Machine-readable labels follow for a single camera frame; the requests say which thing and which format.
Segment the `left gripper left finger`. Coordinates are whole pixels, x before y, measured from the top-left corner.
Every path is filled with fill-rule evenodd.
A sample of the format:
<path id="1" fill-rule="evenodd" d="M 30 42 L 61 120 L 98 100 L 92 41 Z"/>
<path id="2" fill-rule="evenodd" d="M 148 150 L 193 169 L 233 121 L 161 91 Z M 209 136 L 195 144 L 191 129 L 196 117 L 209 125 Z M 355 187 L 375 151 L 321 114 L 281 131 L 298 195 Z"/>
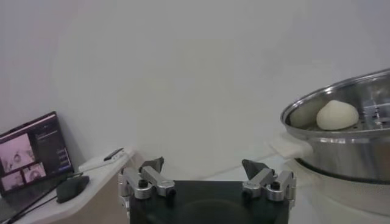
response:
<path id="1" fill-rule="evenodd" d="M 136 199 L 146 200 L 151 198 L 153 189 L 162 197 L 175 195 L 175 182 L 161 175 L 164 161 L 163 157 L 159 157 L 145 161 L 137 169 L 123 168 L 118 174 L 118 179 L 125 196 L 133 195 Z"/>

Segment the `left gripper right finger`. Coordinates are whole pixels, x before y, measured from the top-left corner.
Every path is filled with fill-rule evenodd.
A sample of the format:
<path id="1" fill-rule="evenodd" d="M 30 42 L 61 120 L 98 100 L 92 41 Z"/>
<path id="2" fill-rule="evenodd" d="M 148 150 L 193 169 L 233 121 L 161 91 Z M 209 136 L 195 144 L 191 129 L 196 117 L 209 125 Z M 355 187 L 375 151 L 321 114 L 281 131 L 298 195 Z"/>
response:
<path id="1" fill-rule="evenodd" d="M 264 163 L 248 159 L 241 161 L 248 180 L 242 183 L 242 196 L 245 201 L 260 198 L 265 194 L 270 201 L 295 201 L 296 176 L 292 171 L 283 170 L 279 174 Z"/>

